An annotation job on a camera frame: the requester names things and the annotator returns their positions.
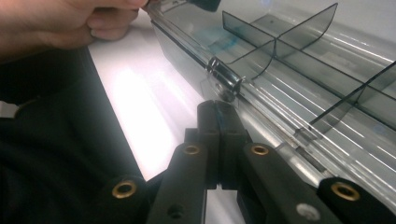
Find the clear plastic container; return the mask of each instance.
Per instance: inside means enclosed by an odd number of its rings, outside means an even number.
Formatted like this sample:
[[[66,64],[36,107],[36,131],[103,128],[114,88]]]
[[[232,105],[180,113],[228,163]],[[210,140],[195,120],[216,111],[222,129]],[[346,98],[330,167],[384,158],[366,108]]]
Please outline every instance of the clear plastic container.
[[[180,74],[307,182],[346,177],[396,213],[396,2],[207,2],[149,7]]]

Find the hand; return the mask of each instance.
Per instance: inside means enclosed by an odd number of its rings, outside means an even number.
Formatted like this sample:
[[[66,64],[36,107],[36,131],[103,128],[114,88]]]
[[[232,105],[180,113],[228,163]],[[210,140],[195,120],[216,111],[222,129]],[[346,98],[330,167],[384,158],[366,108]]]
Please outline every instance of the hand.
[[[123,37],[148,0],[2,0],[0,62]]]

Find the brass grommet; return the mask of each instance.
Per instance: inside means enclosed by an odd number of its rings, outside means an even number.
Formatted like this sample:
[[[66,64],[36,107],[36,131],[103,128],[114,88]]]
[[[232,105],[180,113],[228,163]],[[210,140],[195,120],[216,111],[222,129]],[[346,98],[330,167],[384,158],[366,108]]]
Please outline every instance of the brass grommet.
[[[352,202],[357,201],[361,197],[357,190],[342,182],[332,184],[332,192],[334,192],[338,197]]]
[[[183,149],[184,153],[188,155],[195,155],[199,153],[199,148],[196,146],[188,146]]]
[[[123,180],[118,183],[112,191],[115,198],[124,199],[132,196],[136,192],[137,186],[132,180]]]
[[[262,147],[262,146],[253,146],[251,148],[251,151],[256,154],[256,155],[260,155],[260,156],[264,156],[266,154],[268,154],[268,152],[270,152],[270,150],[266,147]]]

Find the black fabric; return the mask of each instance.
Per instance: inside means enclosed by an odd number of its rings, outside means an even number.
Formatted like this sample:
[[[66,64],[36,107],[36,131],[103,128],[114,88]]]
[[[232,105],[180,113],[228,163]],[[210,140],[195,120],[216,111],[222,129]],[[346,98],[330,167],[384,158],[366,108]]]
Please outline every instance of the black fabric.
[[[79,223],[107,181],[141,176],[87,49],[4,65],[0,92],[33,100],[0,119],[1,223]]]

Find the plastic compartment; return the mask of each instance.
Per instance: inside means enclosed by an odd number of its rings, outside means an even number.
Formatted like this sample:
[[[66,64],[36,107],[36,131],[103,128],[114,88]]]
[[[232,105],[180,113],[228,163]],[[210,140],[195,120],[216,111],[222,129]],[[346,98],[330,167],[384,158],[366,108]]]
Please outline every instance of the plastic compartment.
[[[206,99],[242,97],[287,136],[276,148],[306,179],[353,179],[396,212],[394,5],[162,1],[149,14]]]

